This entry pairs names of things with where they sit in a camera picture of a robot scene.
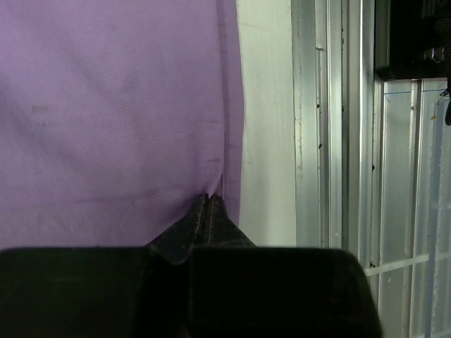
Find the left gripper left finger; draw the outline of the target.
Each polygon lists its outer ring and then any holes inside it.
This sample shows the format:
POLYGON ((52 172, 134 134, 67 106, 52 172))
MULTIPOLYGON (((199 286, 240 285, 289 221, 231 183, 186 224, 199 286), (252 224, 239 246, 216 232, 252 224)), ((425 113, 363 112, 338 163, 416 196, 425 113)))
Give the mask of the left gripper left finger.
POLYGON ((1 336, 186 337, 186 260, 207 204, 146 246, 3 250, 1 336))

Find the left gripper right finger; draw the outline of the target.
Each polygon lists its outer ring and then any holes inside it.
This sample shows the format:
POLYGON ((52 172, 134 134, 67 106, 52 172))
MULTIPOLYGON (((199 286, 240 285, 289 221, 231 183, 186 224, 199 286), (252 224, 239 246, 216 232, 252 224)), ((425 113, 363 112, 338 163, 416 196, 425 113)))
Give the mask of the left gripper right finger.
POLYGON ((382 337, 367 277, 341 249, 257 247, 217 196, 194 231, 193 337, 382 337))

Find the purple trousers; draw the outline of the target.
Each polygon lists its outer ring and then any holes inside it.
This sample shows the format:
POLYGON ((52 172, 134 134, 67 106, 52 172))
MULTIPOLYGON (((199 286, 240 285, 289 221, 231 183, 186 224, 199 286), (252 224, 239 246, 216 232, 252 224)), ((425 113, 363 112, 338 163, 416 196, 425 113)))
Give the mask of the purple trousers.
POLYGON ((243 124, 234 1, 2 1, 1 247, 238 220, 243 124))

